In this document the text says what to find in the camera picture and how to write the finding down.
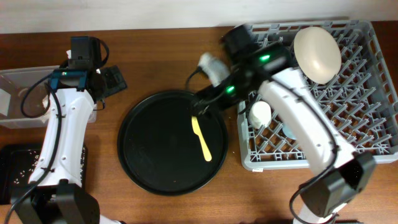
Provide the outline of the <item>light blue cup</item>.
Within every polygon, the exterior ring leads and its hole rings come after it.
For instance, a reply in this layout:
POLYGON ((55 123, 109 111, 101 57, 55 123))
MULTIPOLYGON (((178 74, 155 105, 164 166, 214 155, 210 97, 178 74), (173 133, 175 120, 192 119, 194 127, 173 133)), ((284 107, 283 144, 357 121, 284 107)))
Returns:
POLYGON ((295 135, 293 134, 292 130, 289 128, 289 126, 286 123, 283 123, 282 132, 287 138, 290 138, 293 140, 297 139, 295 137, 295 135))

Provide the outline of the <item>white tissue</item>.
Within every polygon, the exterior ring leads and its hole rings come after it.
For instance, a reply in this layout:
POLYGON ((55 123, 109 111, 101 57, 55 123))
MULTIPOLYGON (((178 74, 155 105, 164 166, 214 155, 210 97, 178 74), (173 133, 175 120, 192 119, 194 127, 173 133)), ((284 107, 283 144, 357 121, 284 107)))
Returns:
POLYGON ((50 95, 47 95, 42 100, 42 105, 43 105, 45 111, 47 111, 50 108, 50 95))

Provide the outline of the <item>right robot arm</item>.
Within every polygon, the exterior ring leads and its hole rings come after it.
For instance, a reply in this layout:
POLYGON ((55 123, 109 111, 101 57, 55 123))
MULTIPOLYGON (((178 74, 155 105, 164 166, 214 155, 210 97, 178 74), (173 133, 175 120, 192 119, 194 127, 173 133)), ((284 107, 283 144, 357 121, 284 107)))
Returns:
POLYGON ((336 42, 282 44, 260 47, 248 42, 226 44, 233 66, 212 54, 201 55, 198 70, 210 86, 197 93, 196 115, 215 107, 225 110, 255 91, 292 130, 305 153, 313 177, 301 184, 294 198, 303 207, 295 223, 334 223, 338 212, 367 185, 376 167, 368 153, 358 153, 336 130, 307 88, 304 78, 325 83, 337 74, 341 56, 336 42))

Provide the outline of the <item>cream cup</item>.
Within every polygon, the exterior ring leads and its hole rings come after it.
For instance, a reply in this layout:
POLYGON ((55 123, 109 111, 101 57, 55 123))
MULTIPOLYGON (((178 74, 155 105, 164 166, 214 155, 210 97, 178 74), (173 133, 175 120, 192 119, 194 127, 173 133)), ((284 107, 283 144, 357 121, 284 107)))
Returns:
POLYGON ((249 110, 248 121, 252 127, 268 127, 272 120, 271 107, 265 101, 255 102, 249 110))

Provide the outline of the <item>large beige plate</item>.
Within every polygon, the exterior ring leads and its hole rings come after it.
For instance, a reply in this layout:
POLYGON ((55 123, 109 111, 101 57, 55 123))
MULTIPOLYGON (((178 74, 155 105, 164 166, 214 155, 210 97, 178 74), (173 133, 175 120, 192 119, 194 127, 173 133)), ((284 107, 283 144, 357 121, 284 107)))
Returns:
POLYGON ((326 84, 338 74, 341 53, 333 36, 320 27, 308 27, 297 32, 294 54, 303 73, 311 81, 326 84))

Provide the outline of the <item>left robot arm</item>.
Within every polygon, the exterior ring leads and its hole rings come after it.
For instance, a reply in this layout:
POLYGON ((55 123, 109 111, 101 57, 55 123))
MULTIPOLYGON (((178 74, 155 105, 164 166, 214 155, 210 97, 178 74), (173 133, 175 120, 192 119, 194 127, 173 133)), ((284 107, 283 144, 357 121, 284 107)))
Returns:
POLYGON ((50 118, 29 188, 14 194, 9 212, 22 223, 113 223, 83 188, 81 155, 86 126, 98 101, 120 91, 116 67, 55 69, 41 80, 49 91, 50 118), (117 84, 109 85, 115 78, 117 84))

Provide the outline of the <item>grey dishwasher rack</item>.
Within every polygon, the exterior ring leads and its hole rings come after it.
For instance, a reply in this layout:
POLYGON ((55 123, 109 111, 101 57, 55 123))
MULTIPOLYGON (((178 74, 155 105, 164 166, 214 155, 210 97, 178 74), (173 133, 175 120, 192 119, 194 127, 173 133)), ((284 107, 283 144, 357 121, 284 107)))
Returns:
MULTIPOLYGON (((308 81, 313 97, 337 130, 358 152, 370 152, 375 160, 397 160, 397 93, 384 56, 369 21, 311 21, 253 24, 249 29, 260 46, 279 42, 291 49, 298 31, 308 27, 327 30, 337 42, 342 65, 327 84, 308 81)), ((287 138, 283 122, 272 114, 270 125, 255 129, 248 108, 259 100, 250 93, 238 106, 241 163, 247 170, 308 167, 296 140, 287 138)))

